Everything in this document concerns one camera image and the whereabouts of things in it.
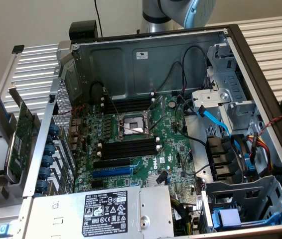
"motherboard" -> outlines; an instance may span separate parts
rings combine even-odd
[[[150,110],[151,123],[157,125],[147,135],[138,133],[145,130],[143,115],[146,111],[125,113],[119,103],[116,101],[113,103],[118,105],[116,108],[120,116],[116,111],[110,111],[111,109],[107,109],[111,112],[107,114],[100,106],[87,105],[77,112],[72,121],[71,143],[78,169],[75,193],[138,185],[158,186],[157,178],[162,172],[167,172],[170,195],[180,202],[195,204],[195,193],[200,191],[200,186],[193,176],[187,176],[182,172],[182,162],[185,163],[188,172],[193,172],[194,166],[192,156],[187,157],[191,150],[189,139],[178,133],[175,128],[176,123],[182,128],[181,112],[176,115],[177,122],[174,120],[176,96],[163,95],[161,101],[153,104]],[[122,120],[121,128],[118,125],[118,117]],[[129,142],[140,142],[141,150],[149,150],[152,154],[133,156],[138,154],[137,146],[133,148],[132,157],[113,159],[112,155],[120,157],[120,153],[127,150]],[[153,144],[154,151],[149,147],[144,148],[145,145],[152,147]],[[100,155],[100,147],[103,147],[103,155]],[[109,176],[104,176],[103,168],[111,168],[111,163],[119,166],[129,165],[132,171],[130,174],[112,176],[108,170],[106,172]]]

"power supply label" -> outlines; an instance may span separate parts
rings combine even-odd
[[[95,237],[128,232],[128,192],[86,195],[82,235]]]

